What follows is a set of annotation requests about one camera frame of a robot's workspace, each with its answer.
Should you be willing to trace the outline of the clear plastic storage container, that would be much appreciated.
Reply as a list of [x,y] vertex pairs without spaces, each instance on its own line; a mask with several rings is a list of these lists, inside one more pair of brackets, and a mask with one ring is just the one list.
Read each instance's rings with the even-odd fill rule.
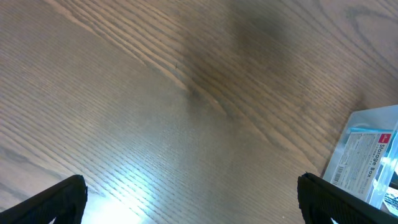
[[397,105],[353,112],[322,177],[397,216]]

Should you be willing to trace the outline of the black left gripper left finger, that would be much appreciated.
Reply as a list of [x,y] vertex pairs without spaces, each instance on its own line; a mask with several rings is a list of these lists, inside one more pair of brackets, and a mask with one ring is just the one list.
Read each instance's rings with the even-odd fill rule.
[[1,212],[1,223],[80,224],[88,200],[82,175],[73,175]]

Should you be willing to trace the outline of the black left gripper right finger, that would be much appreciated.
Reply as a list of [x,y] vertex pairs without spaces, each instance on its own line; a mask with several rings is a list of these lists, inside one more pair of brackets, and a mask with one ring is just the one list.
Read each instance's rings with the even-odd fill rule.
[[306,224],[397,224],[396,217],[312,173],[298,178],[297,193]]

